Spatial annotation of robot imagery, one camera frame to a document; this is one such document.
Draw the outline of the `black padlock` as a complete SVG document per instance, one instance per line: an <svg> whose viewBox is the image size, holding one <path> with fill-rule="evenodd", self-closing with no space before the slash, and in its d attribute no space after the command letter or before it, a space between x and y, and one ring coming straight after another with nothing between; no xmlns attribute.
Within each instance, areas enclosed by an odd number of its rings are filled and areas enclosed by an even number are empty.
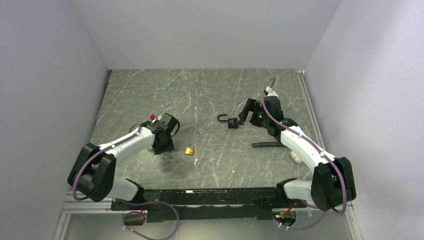
<svg viewBox="0 0 424 240"><path fill-rule="evenodd" d="M227 117L227 116L228 116L227 114L219 114L216 119L221 123L227 123L228 129L237 129L239 127L238 118L232 117L232 118L224 119L224 117Z"/></svg>

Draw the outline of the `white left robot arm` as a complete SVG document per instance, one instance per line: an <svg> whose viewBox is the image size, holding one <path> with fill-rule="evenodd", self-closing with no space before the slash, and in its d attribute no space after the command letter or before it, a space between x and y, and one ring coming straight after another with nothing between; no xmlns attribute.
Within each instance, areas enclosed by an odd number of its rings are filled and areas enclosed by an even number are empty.
<svg viewBox="0 0 424 240"><path fill-rule="evenodd" d="M127 134L109 143L87 143L67 178L73 198L93 202L111 198L131 210L139 209L145 202L144 188L130 179L116 177L117 165L146 149L155 156L172 152L173 136L180 127L180 122L171 114L151 115L148 121L134 124Z"/></svg>

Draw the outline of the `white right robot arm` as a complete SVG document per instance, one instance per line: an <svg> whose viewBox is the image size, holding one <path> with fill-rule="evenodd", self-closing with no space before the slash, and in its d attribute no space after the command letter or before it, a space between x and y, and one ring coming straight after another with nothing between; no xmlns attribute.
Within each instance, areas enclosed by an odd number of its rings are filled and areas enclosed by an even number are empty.
<svg viewBox="0 0 424 240"><path fill-rule="evenodd" d="M346 157L336 157L318 146L299 125L285 118L277 96L265 96L262 101L249 98L238 115L244 122L264 128L278 143L294 152L312 172L309 181L290 178L277 184L275 200L289 207L295 200L311 202L319 210L342 214L347 203L356 198L356 188L351 162Z"/></svg>

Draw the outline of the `white pipe elbow right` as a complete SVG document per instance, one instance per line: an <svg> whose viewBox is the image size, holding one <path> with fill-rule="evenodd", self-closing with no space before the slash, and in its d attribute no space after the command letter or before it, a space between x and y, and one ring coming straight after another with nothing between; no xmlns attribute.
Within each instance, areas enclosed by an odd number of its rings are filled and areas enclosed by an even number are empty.
<svg viewBox="0 0 424 240"><path fill-rule="evenodd" d="M296 163L302 163L303 162L303 160L294 151L290 152L290 156Z"/></svg>

